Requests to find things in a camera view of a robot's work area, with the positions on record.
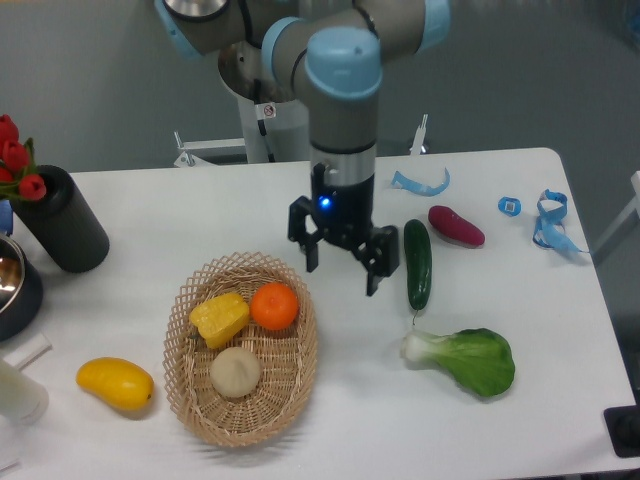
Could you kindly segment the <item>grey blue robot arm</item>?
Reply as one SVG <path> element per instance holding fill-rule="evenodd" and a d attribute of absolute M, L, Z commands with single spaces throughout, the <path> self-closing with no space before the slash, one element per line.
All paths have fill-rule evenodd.
<path fill-rule="evenodd" d="M 397 229 L 372 222 L 383 67 L 442 42 L 449 3 L 355 1 L 317 20 L 303 18 L 298 1 L 160 1 L 156 9 L 183 52 L 250 46 L 241 75 L 251 93 L 303 104 L 311 193 L 290 205 L 288 237 L 308 270 L 317 267 L 320 241 L 349 251 L 374 293 L 400 261 Z"/>

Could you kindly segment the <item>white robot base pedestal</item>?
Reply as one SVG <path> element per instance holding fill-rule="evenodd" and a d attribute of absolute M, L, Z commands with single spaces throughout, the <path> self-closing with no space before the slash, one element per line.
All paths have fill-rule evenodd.
<path fill-rule="evenodd" d="M 221 50 L 218 71 L 237 101 L 250 163 L 309 159 L 307 109 L 267 75 L 260 49 L 243 41 Z"/>

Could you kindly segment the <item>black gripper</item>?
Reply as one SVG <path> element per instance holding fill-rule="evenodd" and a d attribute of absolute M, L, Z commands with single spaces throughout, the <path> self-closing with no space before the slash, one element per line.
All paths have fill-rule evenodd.
<path fill-rule="evenodd" d="M 396 226 L 372 223 L 373 175 L 350 185 L 334 185 L 329 166 L 311 169 L 311 196 L 300 196 L 289 206 L 288 233 L 306 258 L 306 271 L 319 263 L 318 241 L 351 251 L 367 271 L 366 295 L 373 296 L 381 280 L 399 266 L 399 232 Z"/>

